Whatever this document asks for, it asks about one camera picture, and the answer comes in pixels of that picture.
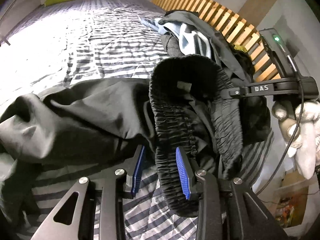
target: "black cable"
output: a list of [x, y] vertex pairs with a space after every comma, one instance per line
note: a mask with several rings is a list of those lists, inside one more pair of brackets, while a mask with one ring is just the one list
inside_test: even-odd
[[286, 207], [285, 205], [281, 205], [279, 203], [272, 202], [272, 201], [263, 201], [263, 200], [260, 200], [260, 201], [263, 202], [263, 203], [272, 203], [272, 204], [275, 204], [275, 205], [278, 205], [278, 206], [281, 206], [281, 207]]
[[298, 131], [298, 128], [300, 126], [300, 122], [301, 122], [301, 117], [302, 117], [302, 112], [303, 112], [303, 106], [304, 106], [304, 93], [303, 93], [303, 87], [302, 87], [302, 82], [301, 82], [301, 79], [300, 77], [297, 75], [297, 78], [298, 78], [298, 82], [299, 82], [299, 85], [300, 85], [300, 88], [301, 88], [301, 109], [300, 109], [300, 113], [299, 113], [299, 117], [298, 117], [298, 120], [297, 120], [297, 125], [296, 125], [296, 128], [294, 129], [293, 131], [293, 134], [288, 142], [288, 145], [286, 147], [286, 149], [284, 150], [284, 153], [281, 157], [281, 160], [280, 162], [278, 163], [278, 166], [276, 167], [275, 171], [272, 173], [270, 179], [267, 181], [267, 183], [258, 191], [257, 193], [257, 196], [265, 190], [265, 188], [269, 185], [269, 183], [272, 181], [272, 179], [274, 178], [274, 176], [276, 175], [276, 173], [278, 172], [281, 164], [283, 163], [283, 160], [285, 158], [285, 156], [287, 155], [288, 153], [288, 150], [289, 150], [289, 147], [291, 146], [292, 142], [293, 142], [293, 139], [295, 138], [296, 134], [297, 134], [297, 131]]
[[[310, 196], [310, 195], [315, 195], [315, 194], [318, 194], [319, 192], [320, 192], [320, 189], [319, 189], [317, 192], [315, 192], [315, 193], [310, 193], [310, 194], [301, 194], [301, 196]], [[261, 200], [261, 199], [260, 199], [260, 201], [261, 201], [261, 202], [263, 202], [263, 203], [272, 203], [272, 204], [275, 204], [275, 205], [279, 205], [279, 206], [285, 207], [284, 205], [281, 205], [281, 204], [276, 203], [276, 202], [273, 202], [273, 201], [263, 201], [263, 200]]]
[[310, 196], [310, 195], [315, 195], [315, 194], [317, 194], [318, 192], [320, 192], [320, 190], [318, 190], [318, 191], [317, 191], [317, 192], [315, 192], [315, 193], [311, 193], [311, 194], [301, 194], [301, 195]]

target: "black cloth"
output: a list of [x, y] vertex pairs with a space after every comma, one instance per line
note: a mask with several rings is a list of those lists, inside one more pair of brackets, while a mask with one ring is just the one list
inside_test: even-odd
[[221, 90], [232, 87], [222, 68], [200, 55], [165, 59], [154, 68], [149, 95], [155, 114], [156, 166], [167, 205], [179, 216], [197, 216], [198, 202], [186, 200], [182, 193], [175, 160], [178, 146], [189, 158], [220, 157], [225, 179], [238, 168], [243, 149], [239, 100], [220, 96]]
[[[212, 46], [212, 58], [223, 68], [235, 87], [245, 87], [253, 83], [254, 66], [248, 54], [235, 50], [226, 41], [222, 33], [212, 28], [194, 13], [173, 10], [165, 14], [158, 22], [181, 22], [194, 26], [205, 35]], [[171, 56], [180, 55], [178, 38], [168, 31], [160, 37], [165, 51]], [[265, 141], [270, 133], [270, 111], [264, 96], [241, 98], [239, 102], [244, 146]]]
[[172, 33], [166, 33], [160, 36], [160, 41], [170, 57], [183, 57], [184, 54], [180, 50], [179, 40]]
[[219, 92], [231, 87], [215, 62], [191, 55], [160, 62], [150, 83], [99, 79], [18, 97], [0, 118], [0, 159], [13, 159], [0, 183], [1, 210], [12, 225], [18, 222], [42, 164], [111, 165], [144, 144], [169, 208], [196, 216], [197, 202], [182, 194], [175, 148], [183, 146], [199, 163], [212, 156], [214, 173], [221, 157], [229, 178], [242, 152], [239, 100], [222, 100]]

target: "striped bedsheet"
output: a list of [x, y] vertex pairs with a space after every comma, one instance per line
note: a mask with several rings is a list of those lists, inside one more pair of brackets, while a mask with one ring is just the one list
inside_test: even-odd
[[[149, 78], [155, 65], [168, 57], [159, 35], [143, 26], [140, 18], [161, 17], [163, 11], [145, 0], [76, 0], [39, 7], [10, 34], [11, 46], [0, 48], [0, 111], [17, 96], [39, 93], [52, 86], [109, 78]], [[251, 185], [259, 176], [273, 133], [266, 142], [244, 150], [242, 178]], [[213, 160], [203, 163], [210, 170]], [[106, 167], [44, 166], [32, 192], [40, 215], [26, 215], [17, 233], [30, 240], [41, 222], [77, 179], [101, 178]], [[134, 200], [124, 200], [127, 239], [194, 240], [197, 218], [182, 218], [165, 204], [156, 167], [149, 163], [143, 171], [140, 191]], [[99, 200], [93, 238], [99, 239]]]

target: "light blue fabric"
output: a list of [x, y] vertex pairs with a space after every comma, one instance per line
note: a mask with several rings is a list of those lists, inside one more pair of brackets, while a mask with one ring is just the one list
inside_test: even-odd
[[199, 54], [211, 58], [211, 45], [208, 38], [194, 26], [178, 22], [160, 25], [158, 24], [160, 20], [161, 18], [156, 18], [155, 20], [142, 18], [141, 23], [155, 30], [160, 35], [167, 32], [173, 33], [178, 38], [180, 50], [184, 55]]

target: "silver bolt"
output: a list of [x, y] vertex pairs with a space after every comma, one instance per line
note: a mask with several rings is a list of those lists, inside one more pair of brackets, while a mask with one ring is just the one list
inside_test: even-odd
[[88, 182], [88, 180], [89, 179], [87, 177], [82, 177], [82, 178], [79, 179], [79, 183], [80, 184], [86, 184]]
[[199, 170], [199, 171], [197, 171], [197, 174], [198, 174], [199, 176], [204, 176], [204, 175], [207, 174], [207, 172], [206, 172], [205, 170]]
[[117, 170], [115, 171], [115, 174], [116, 174], [117, 176], [123, 175], [123, 174], [124, 174], [124, 169], [117, 169]]
[[234, 178], [233, 179], [233, 182], [235, 183], [235, 184], [237, 184], [237, 185], [240, 185], [240, 184], [242, 184], [242, 179], [240, 179], [240, 178]]

